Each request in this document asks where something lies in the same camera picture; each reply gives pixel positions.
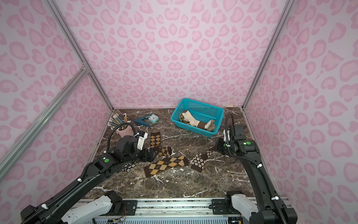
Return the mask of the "beige green argyle sock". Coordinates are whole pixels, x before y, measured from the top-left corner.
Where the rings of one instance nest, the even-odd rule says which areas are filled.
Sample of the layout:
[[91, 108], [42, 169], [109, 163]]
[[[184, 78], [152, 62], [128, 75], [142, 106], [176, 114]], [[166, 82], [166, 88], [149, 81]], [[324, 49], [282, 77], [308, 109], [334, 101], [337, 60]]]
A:
[[215, 127], [216, 127], [215, 124], [211, 124], [211, 125], [209, 126], [209, 128], [207, 129], [207, 131], [213, 132], [213, 131], [215, 130]]

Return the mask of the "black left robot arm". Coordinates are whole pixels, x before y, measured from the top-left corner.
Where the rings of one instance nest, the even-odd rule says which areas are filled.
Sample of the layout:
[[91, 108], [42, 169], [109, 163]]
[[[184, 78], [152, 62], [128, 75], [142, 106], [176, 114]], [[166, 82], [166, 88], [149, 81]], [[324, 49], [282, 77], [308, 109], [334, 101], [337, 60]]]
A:
[[114, 147], [107, 149], [94, 161], [88, 163], [80, 176], [63, 190], [38, 206], [29, 205], [21, 211], [23, 224], [64, 224], [72, 218], [68, 211], [94, 187], [112, 175], [128, 169], [138, 161], [154, 161], [155, 152], [160, 147], [160, 133], [150, 136], [150, 147], [143, 147], [141, 133], [120, 138]]

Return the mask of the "brown cream striped sock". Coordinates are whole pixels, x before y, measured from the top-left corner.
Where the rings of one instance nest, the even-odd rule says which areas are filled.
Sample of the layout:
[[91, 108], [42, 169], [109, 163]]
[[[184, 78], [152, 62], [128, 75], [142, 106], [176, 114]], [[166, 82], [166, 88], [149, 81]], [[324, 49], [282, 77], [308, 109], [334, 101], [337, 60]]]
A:
[[211, 124], [215, 123], [215, 121], [213, 119], [208, 122], [199, 121], [199, 120], [195, 119], [193, 117], [193, 115], [188, 110], [184, 110], [180, 114], [180, 121], [182, 123], [188, 124], [192, 127], [200, 128], [203, 130], [207, 130]]

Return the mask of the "brown daisy pattern sock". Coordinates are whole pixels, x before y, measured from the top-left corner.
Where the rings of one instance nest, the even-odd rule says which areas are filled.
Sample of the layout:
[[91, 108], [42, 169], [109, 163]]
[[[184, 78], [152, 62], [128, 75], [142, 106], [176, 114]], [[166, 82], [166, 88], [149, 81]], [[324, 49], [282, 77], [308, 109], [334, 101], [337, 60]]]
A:
[[122, 167], [122, 171], [123, 171], [123, 172], [129, 172], [129, 171], [131, 171], [133, 168], [135, 168], [136, 165], [137, 165], [136, 162], [128, 163], [128, 164], [126, 164], [126, 165], [124, 165], [124, 166]]
[[201, 173], [205, 166], [206, 161], [212, 156], [215, 151], [207, 151], [205, 153], [198, 153], [191, 161], [191, 169]]

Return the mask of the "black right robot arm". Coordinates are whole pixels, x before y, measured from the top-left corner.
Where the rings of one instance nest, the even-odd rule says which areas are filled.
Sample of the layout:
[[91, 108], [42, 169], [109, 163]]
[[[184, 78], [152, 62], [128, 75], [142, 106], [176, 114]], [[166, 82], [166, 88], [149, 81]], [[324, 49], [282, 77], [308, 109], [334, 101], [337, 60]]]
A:
[[264, 167], [260, 150], [254, 140], [248, 140], [241, 125], [226, 125], [216, 151], [238, 159], [246, 170], [256, 202], [243, 194], [227, 193], [228, 209], [240, 212], [250, 224], [295, 224], [297, 213], [288, 207], [275, 189]]

